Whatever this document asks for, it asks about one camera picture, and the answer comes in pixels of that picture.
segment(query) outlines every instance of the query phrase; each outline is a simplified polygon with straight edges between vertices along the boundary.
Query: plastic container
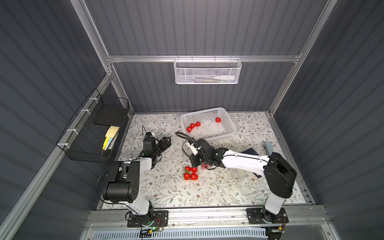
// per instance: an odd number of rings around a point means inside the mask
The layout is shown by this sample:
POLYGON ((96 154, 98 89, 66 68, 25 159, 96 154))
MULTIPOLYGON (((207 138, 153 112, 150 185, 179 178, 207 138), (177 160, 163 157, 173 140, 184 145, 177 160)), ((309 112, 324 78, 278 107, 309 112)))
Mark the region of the plastic container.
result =
POLYGON ((207 142, 225 139, 236 132, 235 125, 224 108, 211 108, 181 115, 181 128, 185 134, 196 140, 203 138, 207 142), (200 122, 200 127, 195 127, 187 132, 191 123, 200 122))

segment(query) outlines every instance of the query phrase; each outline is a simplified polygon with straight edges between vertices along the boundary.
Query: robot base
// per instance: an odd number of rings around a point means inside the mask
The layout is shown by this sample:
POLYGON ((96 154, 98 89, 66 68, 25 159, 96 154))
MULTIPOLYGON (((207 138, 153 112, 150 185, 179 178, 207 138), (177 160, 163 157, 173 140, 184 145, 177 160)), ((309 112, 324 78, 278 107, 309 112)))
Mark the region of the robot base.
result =
POLYGON ((264 224, 264 223, 278 223, 283 224, 280 218, 288 223, 288 217, 284 208, 280 209, 278 218, 276 215, 269 213, 263 207, 247 209, 248 221, 249 224, 264 224))
POLYGON ((142 224, 142 227, 158 227, 159 226, 159 220, 160 226, 166 227, 168 225, 168 211, 153 211, 153 223, 149 225, 149 218, 147 215, 144 216, 137 216, 132 214, 132 212, 129 213, 129 217, 127 216, 128 223, 127 227, 140 227, 140 223, 142 224))

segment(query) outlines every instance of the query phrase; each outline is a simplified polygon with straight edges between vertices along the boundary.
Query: wire mesh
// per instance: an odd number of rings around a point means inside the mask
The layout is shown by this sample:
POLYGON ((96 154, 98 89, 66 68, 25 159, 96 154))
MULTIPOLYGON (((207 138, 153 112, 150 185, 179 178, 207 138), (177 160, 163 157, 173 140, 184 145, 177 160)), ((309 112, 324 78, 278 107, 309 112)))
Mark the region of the wire mesh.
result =
POLYGON ((99 94, 88 109, 81 111, 83 115, 75 127, 76 131, 71 131, 66 141, 67 145, 58 144, 58 146, 65 151, 70 159, 75 161, 100 163, 108 163, 108 159, 114 161, 117 151, 113 151, 113 149, 114 147, 118 148, 117 145, 121 142, 122 138, 119 138, 119 133, 124 131, 122 128, 126 126, 124 123, 128 120, 128 110, 128 99, 99 94), (121 107, 126 110, 124 120, 106 150, 103 150, 103 144, 109 126, 93 123, 103 106, 121 107))
POLYGON ((240 59, 225 62, 174 61, 177 84, 237 84, 241 70, 240 59))

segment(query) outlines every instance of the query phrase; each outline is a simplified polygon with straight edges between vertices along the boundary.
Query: gray corrugated wall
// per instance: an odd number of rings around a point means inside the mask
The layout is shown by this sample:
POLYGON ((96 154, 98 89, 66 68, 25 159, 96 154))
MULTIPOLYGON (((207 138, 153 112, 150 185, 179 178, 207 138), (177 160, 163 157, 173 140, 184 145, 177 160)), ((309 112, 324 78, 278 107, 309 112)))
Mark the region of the gray corrugated wall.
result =
MULTIPOLYGON (((0 1, 0 41, 2 222, 105 71, 69 1, 0 1)), ((15 239, 78 238, 101 171, 65 158, 15 239)))
POLYGON ((86 0, 110 55, 293 55, 325 0, 86 0))
POLYGON ((243 63, 238 84, 175 83, 172 63, 115 63, 136 112, 268 110, 292 63, 243 63))
MULTIPOLYGON (((86 0, 109 55, 293 55, 324 3, 86 0)), ((136 112, 173 112, 268 110, 291 64, 243 63, 238 84, 204 86, 177 85, 170 63, 115 66, 136 112)))
POLYGON ((275 118, 341 237, 381 239, 384 1, 339 1, 275 118))

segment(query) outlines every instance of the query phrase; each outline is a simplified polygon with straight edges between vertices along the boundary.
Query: yellow sticky note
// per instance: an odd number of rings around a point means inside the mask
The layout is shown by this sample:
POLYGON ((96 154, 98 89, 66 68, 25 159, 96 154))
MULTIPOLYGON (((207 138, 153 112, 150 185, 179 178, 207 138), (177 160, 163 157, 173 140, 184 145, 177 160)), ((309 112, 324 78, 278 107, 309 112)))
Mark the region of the yellow sticky note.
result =
POLYGON ((109 137, 107 137, 104 141, 104 144, 103 144, 103 150, 105 149, 105 146, 107 146, 107 143, 108 143, 108 140, 109 140, 109 137))
POLYGON ((110 126, 107 133, 105 134, 106 137, 114 137, 116 133, 118 132, 119 127, 110 126))

